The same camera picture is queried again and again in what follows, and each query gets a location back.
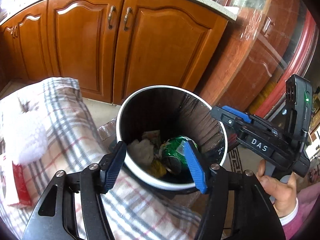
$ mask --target yellow wrapper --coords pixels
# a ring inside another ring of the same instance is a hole
[[[167,170],[162,165],[162,163],[159,160],[153,160],[151,165],[147,168],[147,173],[149,173],[151,176],[159,179],[162,176],[164,176],[167,173]]]

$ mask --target trash can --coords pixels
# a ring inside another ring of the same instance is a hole
[[[213,119],[210,111],[208,103],[187,90],[165,85],[146,87],[122,104],[116,122],[117,141],[128,145],[135,139],[141,141],[145,131],[160,130],[161,142],[180,135],[189,137],[210,163],[223,165],[227,135],[223,124]],[[124,162],[135,176],[155,188],[181,191],[195,187],[189,171],[179,176],[167,172],[156,179],[137,165],[128,152]]]

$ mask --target cabinet door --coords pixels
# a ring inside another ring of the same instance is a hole
[[[111,103],[113,57],[123,0],[49,0],[53,71],[79,80],[84,97]],[[110,25],[108,15],[111,7]]]
[[[27,72],[25,68],[19,67],[17,64],[17,48],[15,46],[15,17],[9,19],[0,26],[0,54],[3,70],[6,72],[9,80],[23,79],[27,80]]]
[[[28,79],[41,81],[53,76],[47,42],[46,9],[48,0],[37,3],[15,16],[15,42],[19,68]]]
[[[242,68],[218,102],[245,111],[272,77],[278,60],[260,40],[256,40]]]
[[[283,57],[289,45],[297,26],[299,8],[300,0],[271,0],[264,23],[265,31],[262,29],[260,33],[274,48],[273,54],[278,57]]]
[[[193,91],[226,24],[223,17],[187,0],[124,0],[113,102],[121,104],[150,85]]]

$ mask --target wooden cabinet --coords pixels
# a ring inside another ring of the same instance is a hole
[[[44,0],[14,17],[18,66],[34,82],[53,76],[47,41],[47,3]]]
[[[1,25],[1,65],[9,79],[27,79],[25,68],[17,62],[17,37],[15,18],[11,18]]]
[[[193,91],[227,20],[187,0],[124,0],[113,102],[136,90],[173,85]]]
[[[1,58],[9,79],[37,82],[53,75],[46,29],[47,0],[1,26]]]
[[[283,57],[299,24],[299,7],[300,0],[265,0],[260,9],[241,8],[238,24],[227,27],[197,87],[199,96],[241,111],[250,106],[255,113],[288,66]]]
[[[78,79],[84,97],[112,102],[122,2],[49,0],[48,41],[54,74]]]
[[[0,53],[9,80],[72,77],[122,104],[151,85],[193,91],[227,22],[188,0],[44,0],[1,26]]]

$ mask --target checkered fabric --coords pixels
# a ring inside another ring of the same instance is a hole
[[[27,189],[35,205],[56,171],[82,171],[90,163],[99,162],[110,150],[102,145],[82,101],[77,80],[49,78],[2,99],[0,140],[6,117],[25,111],[37,111],[49,141],[46,154],[23,167]],[[0,154],[5,152],[5,134],[2,136]],[[75,199],[79,236],[86,239],[80,194],[75,194]],[[102,195],[102,200],[115,239],[193,239],[200,222],[196,213],[158,199],[122,170],[114,188]],[[22,238],[31,213],[32,208],[7,206],[0,186],[0,217],[18,239]]]

